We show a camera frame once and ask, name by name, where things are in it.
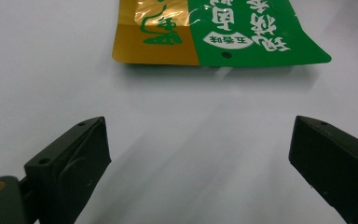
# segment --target snack package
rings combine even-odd
[[[123,63],[257,67],[328,63],[288,0],[121,0]]]

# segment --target white background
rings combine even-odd
[[[118,0],[0,0],[0,175],[105,116],[113,162],[76,223],[344,223],[287,157],[296,115],[358,137],[358,0],[291,2],[331,63],[126,65]]]

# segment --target small green label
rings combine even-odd
[[[328,63],[302,30],[288,0],[188,0],[200,65]]]

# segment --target chinese characters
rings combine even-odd
[[[165,18],[162,16],[164,11],[167,9],[167,5],[164,5],[161,12],[156,15],[145,17],[142,20],[141,31],[147,34],[157,35],[155,37],[147,38],[144,40],[146,44],[156,44],[156,45],[174,45],[174,44],[182,44],[182,39],[174,30],[176,28],[176,23],[172,21],[172,18]],[[146,27],[146,23],[148,20],[153,20],[159,18],[157,20],[157,28],[156,30],[148,30]]]
[[[272,52],[287,51],[286,43],[283,42],[282,37],[275,36],[274,32],[277,30],[275,25],[275,18],[270,15],[265,15],[263,12],[269,8],[267,0],[248,0],[246,4],[250,5],[250,9],[255,10],[252,13],[250,23],[253,25],[252,31],[255,33],[252,39],[257,45],[263,46],[266,51]]]

